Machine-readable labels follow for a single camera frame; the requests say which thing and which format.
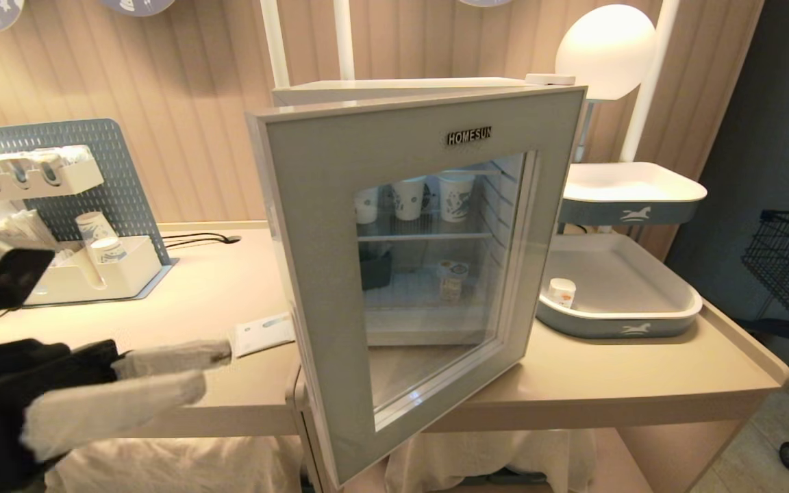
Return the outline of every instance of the blue pegboard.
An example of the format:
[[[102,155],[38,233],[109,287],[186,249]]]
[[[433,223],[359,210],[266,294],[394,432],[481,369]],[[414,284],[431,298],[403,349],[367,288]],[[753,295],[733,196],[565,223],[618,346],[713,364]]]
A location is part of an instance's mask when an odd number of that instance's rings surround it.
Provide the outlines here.
[[[97,118],[0,127],[2,153],[72,144],[90,147],[104,182],[71,196],[28,199],[24,201],[26,207],[38,210],[41,219],[59,241],[81,240],[75,217],[91,210],[101,210],[118,236],[151,237],[160,265],[171,265],[118,122]]]

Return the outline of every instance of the fridge door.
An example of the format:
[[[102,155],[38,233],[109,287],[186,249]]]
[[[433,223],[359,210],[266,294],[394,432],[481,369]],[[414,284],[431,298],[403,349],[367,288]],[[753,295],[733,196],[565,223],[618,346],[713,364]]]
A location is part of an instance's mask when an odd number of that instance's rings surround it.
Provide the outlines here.
[[[338,486],[524,355],[584,96],[508,88],[249,117]]]

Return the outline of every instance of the small container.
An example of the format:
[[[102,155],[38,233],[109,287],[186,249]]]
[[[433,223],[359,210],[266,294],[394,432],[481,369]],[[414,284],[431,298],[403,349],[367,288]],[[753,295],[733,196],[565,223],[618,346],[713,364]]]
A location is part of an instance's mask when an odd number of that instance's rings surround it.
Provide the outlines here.
[[[361,290],[385,288],[392,281],[392,253],[385,252],[382,256],[360,258]]]
[[[464,262],[441,261],[438,263],[440,278],[440,300],[457,303],[461,299],[461,288],[467,279],[469,265]]]
[[[577,285],[571,279],[555,277],[550,280],[549,299],[556,305],[571,308],[576,291]]]

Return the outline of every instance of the white tray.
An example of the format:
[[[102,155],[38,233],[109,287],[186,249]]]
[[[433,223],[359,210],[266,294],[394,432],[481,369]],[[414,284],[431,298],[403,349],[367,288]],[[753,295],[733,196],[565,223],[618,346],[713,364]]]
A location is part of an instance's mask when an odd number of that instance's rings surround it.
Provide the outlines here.
[[[554,277],[577,285],[570,309],[545,294]],[[692,286],[620,234],[558,235],[544,269],[538,318],[577,337],[670,337],[702,308]]]
[[[707,190],[652,162],[574,163],[560,222],[573,225],[675,225],[688,222]]]

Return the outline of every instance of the wood paneled wall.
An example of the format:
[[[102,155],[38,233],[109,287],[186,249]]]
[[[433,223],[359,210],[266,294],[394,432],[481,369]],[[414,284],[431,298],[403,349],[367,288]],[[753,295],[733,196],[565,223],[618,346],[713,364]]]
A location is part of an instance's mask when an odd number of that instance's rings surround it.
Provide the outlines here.
[[[552,72],[558,43],[608,0],[351,0],[359,78]],[[622,0],[655,21],[661,0]],[[704,166],[763,0],[683,0],[638,159]],[[279,0],[292,84],[338,78],[332,0]],[[243,113],[270,103],[260,6],[178,0],[151,18],[97,0],[29,0],[0,32],[0,125],[120,122],[160,221],[263,218]],[[586,160],[615,160],[635,93],[597,106]],[[663,255],[674,228],[642,238]]]

